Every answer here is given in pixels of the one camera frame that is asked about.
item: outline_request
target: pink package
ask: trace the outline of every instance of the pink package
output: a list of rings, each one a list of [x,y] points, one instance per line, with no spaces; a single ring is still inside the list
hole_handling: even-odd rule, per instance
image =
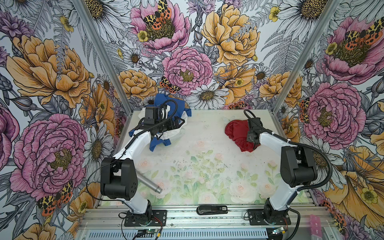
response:
[[[310,225],[312,235],[323,237],[323,233],[321,232],[321,222],[318,216],[310,215]]]

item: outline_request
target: red cloth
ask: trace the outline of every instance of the red cloth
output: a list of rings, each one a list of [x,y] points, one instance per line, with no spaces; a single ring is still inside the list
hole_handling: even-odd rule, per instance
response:
[[[254,145],[252,142],[247,142],[248,130],[247,120],[233,120],[226,125],[225,134],[235,141],[242,152],[252,152],[260,144]]]

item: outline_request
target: blue cloth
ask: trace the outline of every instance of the blue cloth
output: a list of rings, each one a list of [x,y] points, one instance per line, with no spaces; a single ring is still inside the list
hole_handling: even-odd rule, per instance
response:
[[[191,109],[185,108],[185,103],[184,103],[183,100],[176,99],[176,98],[170,98],[167,95],[162,94],[162,93],[156,94],[156,97],[155,97],[155,100],[154,100],[154,104],[153,105],[151,104],[151,105],[148,105],[148,106],[160,106],[161,104],[163,104],[163,102],[165,102],[166,100],[169,100],[169,99],[172,99],[172,100],[176,101],[176,103],[177,103],[177,111],[176,111],[174,116],[177,116],[177,117],[181,118],[181,116],[183,115],[184,111],[187,113],[187,116],[189,116],[189,117],[192,116]],[[168,106],[170,106],[170,110],[169,110],[168,114],[172,114],[175,111],[175,104],[173,102],[167,102],[166,104]],[[130,137],[133,136],[134,131],[135,131],[135,129],[132,129],[129,132],[129,136]],[[164,144],[165,146],[168,146],[168,145],[171,144],[169,139],[163,140],[163,139],[157,139],[157,138],[154,137],[152,139],[151,143],[149,144],[149,149],[153,152],[153,150],[155,149],[156,145],[158,145],[160,143]]]

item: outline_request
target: floral tablecloth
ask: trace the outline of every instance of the floral tablecloth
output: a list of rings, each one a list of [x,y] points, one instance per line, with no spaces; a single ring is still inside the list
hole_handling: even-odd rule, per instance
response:
[[[267,110],[253,112],[276,131]],[[137,115],[129,129],[137,125]],[[224,133],[235,119],[246,119],[243,110],[193,110],[171,145],[158,145],[153,152],[145,148],[141,160],[134,160],[136,169],[163,189],[157,194],[140,182],[139,193],[153,205],[264,204],[281,180],[280,157],[265,146],[241,152]],[[303,192],[295,199],[307,201]]]

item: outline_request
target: wall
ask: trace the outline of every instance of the wall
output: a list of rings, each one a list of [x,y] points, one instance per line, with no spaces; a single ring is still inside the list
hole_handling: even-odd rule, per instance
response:
[[[66,4],[0,2],[1,239],[74,239],[126,120]]]
[[[342,1],[308,56],[301,98],[277,112],[286,136],[324,152],[333,164],[330,183],[314,194],[328,206],[345,239],[384,239],[383,1]],[[352,31],[373,28],[368,44]],[[315,154],[320,182],[326,164]]]
[[[166,10],[155,0],[86,1],[136,109],[156,93],[196,109],[271,108],[327,0],[165,2],[156,21]],[[78,17],[70,24],[82,26]]]

